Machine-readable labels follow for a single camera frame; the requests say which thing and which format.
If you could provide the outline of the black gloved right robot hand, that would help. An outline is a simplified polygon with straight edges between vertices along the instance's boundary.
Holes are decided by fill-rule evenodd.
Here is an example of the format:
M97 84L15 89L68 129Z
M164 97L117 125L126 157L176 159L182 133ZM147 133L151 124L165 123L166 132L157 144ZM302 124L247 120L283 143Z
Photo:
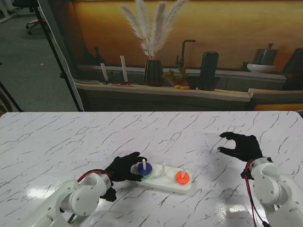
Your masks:
M235 157L241 161L249 162L263 157L259 143L254 135L246 136L234 132L224 132L220 134L221 138L233 140L235 148L219 147L218 151L225 155Z

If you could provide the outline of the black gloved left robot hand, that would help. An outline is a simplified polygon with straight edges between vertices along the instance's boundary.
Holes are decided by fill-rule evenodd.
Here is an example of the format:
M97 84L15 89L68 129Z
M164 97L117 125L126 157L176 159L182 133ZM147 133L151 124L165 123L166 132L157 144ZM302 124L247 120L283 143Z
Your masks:
M113 182L126 180L140 182L143 177L131 173L131 168L143 160L146 161L147 159L140 156L140 152L133 152L123 157L118 156L104 171L110 175L110 179Z

